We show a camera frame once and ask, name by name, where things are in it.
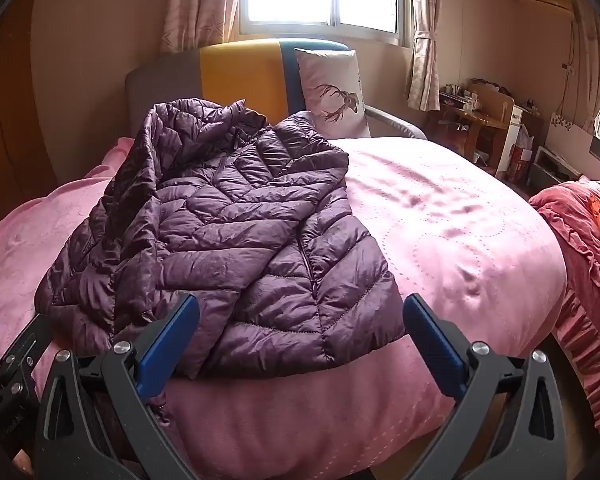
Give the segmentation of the purple quilted down jacket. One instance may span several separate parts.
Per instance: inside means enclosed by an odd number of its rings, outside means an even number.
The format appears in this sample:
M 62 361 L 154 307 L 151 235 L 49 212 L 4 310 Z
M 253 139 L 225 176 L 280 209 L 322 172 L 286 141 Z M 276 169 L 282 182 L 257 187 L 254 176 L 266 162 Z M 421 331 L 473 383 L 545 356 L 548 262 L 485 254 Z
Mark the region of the purple quilted down jacket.
M 350 363 L 404 325 L 396 280 L 352 212 L 348 169 L 306 113 L 270 125 L 243 102 L 157 104 L 35 309 L 88 356 L 194 296 L 200 322 L 178 363 L 191 378 Z

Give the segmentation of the wooden wardrobe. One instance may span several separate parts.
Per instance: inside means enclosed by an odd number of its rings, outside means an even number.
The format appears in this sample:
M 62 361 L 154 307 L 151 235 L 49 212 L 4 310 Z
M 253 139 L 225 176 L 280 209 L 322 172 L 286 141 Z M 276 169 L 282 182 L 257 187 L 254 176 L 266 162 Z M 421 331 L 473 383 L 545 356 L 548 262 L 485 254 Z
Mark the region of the wooden wardrobe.
M 58 185 L 33 91 L 33 3 L 12 0 L 0 17 L 0 221 Z

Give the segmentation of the red white shopping bag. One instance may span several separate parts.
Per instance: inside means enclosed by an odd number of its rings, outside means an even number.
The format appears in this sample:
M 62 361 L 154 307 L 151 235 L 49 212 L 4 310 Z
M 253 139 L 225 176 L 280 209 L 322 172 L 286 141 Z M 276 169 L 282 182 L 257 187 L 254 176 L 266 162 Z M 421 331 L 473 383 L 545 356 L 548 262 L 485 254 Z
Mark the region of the red white shopping bag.
M 533 155 L 534 137 L 530 136 L 525 125 L 521 125 L 515 143 L 509 151 L 509 163 L 505 179 L 510 183 L 518 183 L 528 170 Z

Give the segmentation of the low grey side shelf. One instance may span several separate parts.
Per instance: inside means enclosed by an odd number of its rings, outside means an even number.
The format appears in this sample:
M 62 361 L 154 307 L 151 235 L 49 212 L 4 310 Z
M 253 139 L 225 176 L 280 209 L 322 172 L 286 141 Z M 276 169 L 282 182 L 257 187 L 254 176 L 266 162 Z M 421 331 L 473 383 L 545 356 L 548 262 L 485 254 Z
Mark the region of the low grey side shelf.
M 527 188 L 537 193 L 567 181 L 577 181 L 580 177 L 580 171 L 572 168 L 565 159 L 540 146 L 529 168 Z

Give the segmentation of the grey yellow blue headboard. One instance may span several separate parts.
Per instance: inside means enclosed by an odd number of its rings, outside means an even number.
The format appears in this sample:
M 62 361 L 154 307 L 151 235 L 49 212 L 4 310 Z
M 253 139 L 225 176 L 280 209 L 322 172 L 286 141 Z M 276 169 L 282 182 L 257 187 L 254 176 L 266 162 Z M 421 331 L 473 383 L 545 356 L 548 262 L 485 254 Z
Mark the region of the grey yellow blue headboard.
M 244 100 L 276 124 L 306 108 L 296 51 L 347 51 L 325 39 L 275 38 L 163 53 L 125 77 L 129 132 L 137 134 L 155 104 L 201 98 L 221 105 Z

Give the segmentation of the wooden desk with clutter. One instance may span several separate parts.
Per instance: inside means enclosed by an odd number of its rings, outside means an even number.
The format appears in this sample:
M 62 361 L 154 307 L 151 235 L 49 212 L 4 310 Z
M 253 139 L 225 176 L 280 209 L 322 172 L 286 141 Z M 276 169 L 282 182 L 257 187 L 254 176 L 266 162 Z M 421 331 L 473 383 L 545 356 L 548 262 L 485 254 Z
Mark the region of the wooden desk with clutter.
M 466 87 L 448 84 L 440 90 L 439 101 L 440 110 L 430 115 L 428 124 L 434 140 L 500 180 L 505 179 L 509 151 L 521 125 L 534 137 L 533 154 L 544 141 L 540 113 L 483 79 Z

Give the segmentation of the white deer print pillow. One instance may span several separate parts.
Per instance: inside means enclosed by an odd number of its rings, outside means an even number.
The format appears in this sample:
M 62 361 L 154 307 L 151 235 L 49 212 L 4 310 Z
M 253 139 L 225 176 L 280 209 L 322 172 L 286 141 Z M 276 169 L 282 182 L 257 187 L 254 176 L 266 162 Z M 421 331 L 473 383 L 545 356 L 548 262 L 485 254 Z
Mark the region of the white deer print pillow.
M 370 138 L 355 50 L 296 49 L 306 109 L 328 140 Z

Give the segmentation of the right pink curtain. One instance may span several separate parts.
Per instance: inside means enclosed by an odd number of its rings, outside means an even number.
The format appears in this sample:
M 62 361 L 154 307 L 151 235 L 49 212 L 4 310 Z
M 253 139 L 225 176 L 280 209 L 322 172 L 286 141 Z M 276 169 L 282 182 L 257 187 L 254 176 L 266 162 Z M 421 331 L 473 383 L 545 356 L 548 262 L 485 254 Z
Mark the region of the right pink curtain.
M 441 0 L 412 0 L 413 44 L 407 105 L 413 110 L 440 110 L 437 32 Z

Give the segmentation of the pink curtain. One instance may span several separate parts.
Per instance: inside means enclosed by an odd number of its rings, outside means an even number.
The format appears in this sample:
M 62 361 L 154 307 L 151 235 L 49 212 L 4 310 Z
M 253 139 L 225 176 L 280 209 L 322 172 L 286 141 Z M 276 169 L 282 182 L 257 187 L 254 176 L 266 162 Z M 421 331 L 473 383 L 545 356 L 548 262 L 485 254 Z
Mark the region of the pink curtain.
M 407 105 L 413 110 L 440 110 L 437 32 L 441 0 L 412 0 L 413 44 Z
M 178 53 L 232 40 L 239 0 L 169 0 L 160 50 Z

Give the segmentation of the left pink curtain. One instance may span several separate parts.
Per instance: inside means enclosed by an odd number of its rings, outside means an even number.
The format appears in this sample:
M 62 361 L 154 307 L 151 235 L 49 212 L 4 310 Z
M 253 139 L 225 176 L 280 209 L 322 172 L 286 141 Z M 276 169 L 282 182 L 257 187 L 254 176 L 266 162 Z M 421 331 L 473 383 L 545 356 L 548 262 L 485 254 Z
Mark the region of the left pink curtain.
M 160 50 L 178 53 L 232 40 L 239 0 L 169 0 Z

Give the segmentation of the far side curtain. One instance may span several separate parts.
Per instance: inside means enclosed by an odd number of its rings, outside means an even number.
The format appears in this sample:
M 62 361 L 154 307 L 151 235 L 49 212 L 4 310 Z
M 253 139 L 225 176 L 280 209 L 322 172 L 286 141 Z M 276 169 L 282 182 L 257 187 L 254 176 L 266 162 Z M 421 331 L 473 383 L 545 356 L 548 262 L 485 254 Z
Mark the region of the far side curtain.
M 583 129 L 592 136 L 600 128 L 600 14 L 591 0 L 577 0 L 583 39 L 586 113 Z

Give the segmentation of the grey metal bed rail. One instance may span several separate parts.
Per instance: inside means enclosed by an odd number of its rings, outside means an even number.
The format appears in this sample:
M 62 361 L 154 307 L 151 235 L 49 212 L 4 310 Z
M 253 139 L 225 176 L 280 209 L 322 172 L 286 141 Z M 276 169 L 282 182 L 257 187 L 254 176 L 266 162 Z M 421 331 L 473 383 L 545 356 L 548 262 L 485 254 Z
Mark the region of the grey metal bed rail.
M 419 140 L 427 140 L 426 134 L 422 131 L 421 128 L 407 122 L 406 120 L 396 117 L 393 114 L 389 114 L 384 110 L 380 110 L 379 108 L 366 105 L 365 107 L 365 115 L 368 118 L 372 118 L 381 122 L 382 124 L 393 128 L 396 132 L 400 133 L 401 136 L 406 136 L 410 139 L 419 139 Z

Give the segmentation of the wall air conditioner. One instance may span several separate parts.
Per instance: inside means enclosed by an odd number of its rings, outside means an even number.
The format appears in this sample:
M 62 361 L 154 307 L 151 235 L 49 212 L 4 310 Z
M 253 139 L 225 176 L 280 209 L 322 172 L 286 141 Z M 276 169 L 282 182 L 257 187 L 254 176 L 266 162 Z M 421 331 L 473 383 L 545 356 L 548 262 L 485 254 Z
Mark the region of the wall air conditioner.
M 550 11 L 557 13 L 563 18 L 568 18 L 570 21 L 576 19 L 576 12 L 574 12 L 574 4 L 572 0 L 518 0 L 524 6 L 528 6 L 529 9 L 542 9 L 544 11 Z

